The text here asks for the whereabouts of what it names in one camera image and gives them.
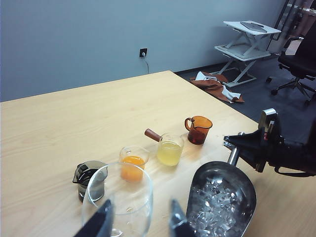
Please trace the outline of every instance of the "glass cup handle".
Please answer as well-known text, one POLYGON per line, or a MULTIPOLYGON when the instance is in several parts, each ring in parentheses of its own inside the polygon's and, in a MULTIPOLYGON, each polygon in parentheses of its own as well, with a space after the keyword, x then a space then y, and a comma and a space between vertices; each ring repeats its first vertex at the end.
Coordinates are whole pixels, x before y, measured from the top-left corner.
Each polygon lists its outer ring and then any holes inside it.
POLYGON ((190 120, 191 122, 194 122, 194 119, 193 118, 186 118, 186 120, 184 120, 184 126, 186 127, 186 129, 188 131, 190 131, 190 127, 188 125, 188 120, 190 120))

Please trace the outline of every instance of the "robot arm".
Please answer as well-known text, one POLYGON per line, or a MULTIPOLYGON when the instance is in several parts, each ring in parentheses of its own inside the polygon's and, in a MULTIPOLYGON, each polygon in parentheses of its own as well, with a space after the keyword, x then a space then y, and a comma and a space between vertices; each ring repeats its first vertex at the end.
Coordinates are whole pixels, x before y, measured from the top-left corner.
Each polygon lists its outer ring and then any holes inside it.
POLYGON ((306 144, 288 141, 281 135, 280 122, 274 109, 262 111, 257 131, 225 136, 224 140, 229 149, 238 148, 238 155, 258 172, 263 172, 268 162, 279 174, 294 177, 316 175, 316 119, 306 144), (303 172, 281 173, 281 167, 303 172))

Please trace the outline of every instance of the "wine glass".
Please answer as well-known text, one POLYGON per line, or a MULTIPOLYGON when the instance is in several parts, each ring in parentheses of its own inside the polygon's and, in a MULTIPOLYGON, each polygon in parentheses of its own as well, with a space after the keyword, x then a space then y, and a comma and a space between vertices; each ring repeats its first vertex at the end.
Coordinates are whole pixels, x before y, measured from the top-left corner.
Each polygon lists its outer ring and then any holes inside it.
POLYGON ((110 163, 94 173, 87 186, 82 222, 85 224, 107 199, 114 205, 111 237, 144 237, 153 209, 153 185, 149 175, 131 163, 110 163))

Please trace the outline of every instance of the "chair base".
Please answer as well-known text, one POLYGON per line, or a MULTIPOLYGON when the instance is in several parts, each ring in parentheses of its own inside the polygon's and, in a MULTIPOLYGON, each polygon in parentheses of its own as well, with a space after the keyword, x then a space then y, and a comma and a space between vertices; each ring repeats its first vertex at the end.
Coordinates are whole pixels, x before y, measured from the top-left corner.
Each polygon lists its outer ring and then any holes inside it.
MULTIPOLYGON (((268 77, 266 82, 271 82, 272 79, 273 79, 273 77, 268 77)), ((315 95, 316 89, 313 89, 313 88, 301 83, 300 79, 301 78, 299 78, 299 77, 296 77, 296 78, 292 79, 290 82, 279 86, 277 89, 272 90, 271 94, 272 95, 276 95, 278 90, 281 90, 281 89, 286 88, 286 87, 291 87, 292 89, 298 88, 299 91, 305 96, 306 100, 308 102, 310 102, 312 98, 309 96, 309 94, 306 92, 306 90, 309 90, 309 91, 313 92, 314 95, 315 95)))

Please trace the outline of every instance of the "office chair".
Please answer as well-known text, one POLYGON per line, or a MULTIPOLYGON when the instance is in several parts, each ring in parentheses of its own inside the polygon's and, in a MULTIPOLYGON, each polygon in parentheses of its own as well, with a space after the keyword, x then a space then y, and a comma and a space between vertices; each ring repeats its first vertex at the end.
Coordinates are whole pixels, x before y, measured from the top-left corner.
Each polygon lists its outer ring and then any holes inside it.
MULTIPOLYGON (((277 91, 286 87, 298 88, 300 92, 306 97, 305 104, 309 105, 311 97, 306 92, 309 90, 313 92, 313 97, 316 90, 304 85, 300 82, 300 79, 307 78, 309 80, 314 80, 316 77, 316 23, 312 25, 306 36, 290 38, 284 45, 280 57, 278 58, 280 62, 280 69, 287 69, 296 78, 292 79, 291 82, 279 86, 277 89, 271 91, 272 95, 277 95, 277 91), (300 40, 302 42, 295 55, 285 55, 286 49, 289 47, 293 40, 300 40)), ((266 82, 270 83, 274 77, 268 77, 266 82)))

